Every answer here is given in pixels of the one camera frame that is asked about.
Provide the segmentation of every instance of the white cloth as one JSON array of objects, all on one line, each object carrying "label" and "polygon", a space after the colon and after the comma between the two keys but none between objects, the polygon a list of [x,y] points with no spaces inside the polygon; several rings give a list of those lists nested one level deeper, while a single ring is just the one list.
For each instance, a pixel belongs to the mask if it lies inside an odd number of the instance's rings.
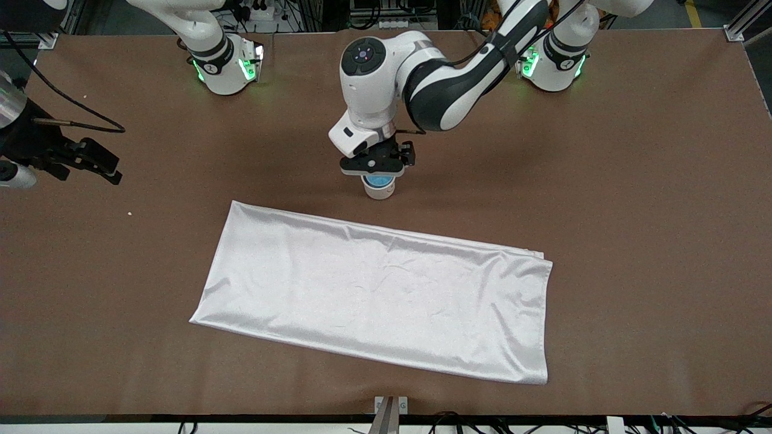
[{"label": "white cloth", "polygon": [[544,384],[551,269],[529,250],[233,202],[191,322],[429,371]]}]

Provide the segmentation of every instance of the silver metal bracket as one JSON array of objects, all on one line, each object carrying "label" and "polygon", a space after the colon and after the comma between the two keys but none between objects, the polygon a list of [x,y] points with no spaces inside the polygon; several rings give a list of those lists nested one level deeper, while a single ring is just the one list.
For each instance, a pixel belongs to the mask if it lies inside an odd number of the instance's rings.
[{"label": "silver metal bracket", "polygon": [[727,42],[743,42],[743,41],[745,41],[745,38],[743,38],[743,34],[742,33],[732,33],[729,30],[729,25],[728,24],[724,24],[723,25],[723,29],[724,29],[724,36],[726,37],[726,41]]},{"label": "silver metal bracket", "polygon": [[[376,396],[375,397],[375,412],[378,412],[378,409],[381,408],[381,403],[384,401],[383,396]],[[399,414],[406,415],[408,414],[408,397],[407,396],[400,396],[398,400],[399,404]]]},{"label": "silver metal bracket", "polygon": [[375,413],[375,419],[367,434],[399,434],[399,406],[397,397],[381,397],[381,406]]},{"label": "silver metal bracket", "polygon": [[40,40],[38,49],[53,49],[59,39],[59,33],[36,33],[35,36]]}]

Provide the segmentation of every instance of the green led light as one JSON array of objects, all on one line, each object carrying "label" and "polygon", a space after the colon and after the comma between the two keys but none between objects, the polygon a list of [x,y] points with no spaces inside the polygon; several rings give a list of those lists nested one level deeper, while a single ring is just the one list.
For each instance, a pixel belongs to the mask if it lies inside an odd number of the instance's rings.
[{"label": "green led light", "polygon": [[239,66],[242,67],[242,71],[244,73],[244,77],[247,80],[254,80],[254,78],[255,78],[255,67],[248,60],[241,60],[239,62]]},{"label": "green led light", "polygon": [[536,68],[536,64],[539,62],[539,53],[531,52],[533,55],[529,56],[523,64],[523,75],[526,77],[533,75],[533,69]]},{"label": "green led light", "polygon": [[198,73],[198,79],[203,83],[204,82],[204,76],[201,74],[201,70],[198,68],[198,65],[193,62],[193,66],[195,66],[195,72]]},{"label": "green led light", "polygon": [[581,66],[584,65],[584,61],[587,59],[587,55],[584,55],[581,57],[581,60],[579,61],[579,66],[577,66],[577,72],[574,74],[574,78],[577,78],[579,74],[581,74]]}]

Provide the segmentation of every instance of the brown table surface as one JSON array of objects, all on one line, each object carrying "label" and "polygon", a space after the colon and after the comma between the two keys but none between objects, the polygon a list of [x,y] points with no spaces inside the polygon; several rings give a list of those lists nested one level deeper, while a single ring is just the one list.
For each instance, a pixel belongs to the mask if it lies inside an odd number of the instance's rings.
[{"label": "brown table surface", "polygon": [[[268,83],[233,97],[206,90],[171,37],[64,37],[40,56],[126,126],[66,132],[118,154],[124,179],[41,174],[0,193],[1,413],[340,414],[394,394],[415,413],[737,414],[770,398],[772,123],[740,44],[600,32],[568,91],[510,74],[454,131],[413,137],[417,165],[376,202],[327,139],[358,35],[276,36]],[[432,38],[451,59],[479,40]],[[38,80],[29,93],[92,120]],[[545,252],[549,383],[189,324],[234,199]]]}]

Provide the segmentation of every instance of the robot control button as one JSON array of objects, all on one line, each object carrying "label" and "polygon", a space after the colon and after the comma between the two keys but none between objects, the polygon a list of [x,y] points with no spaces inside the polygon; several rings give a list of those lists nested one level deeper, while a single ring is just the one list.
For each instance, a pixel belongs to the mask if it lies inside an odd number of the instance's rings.
[{"label": "robot control button", "polygon": [[343,59],[340,61],[340,68],[349,76],[357,73],[357,63],[352,56],[343,56]]}]

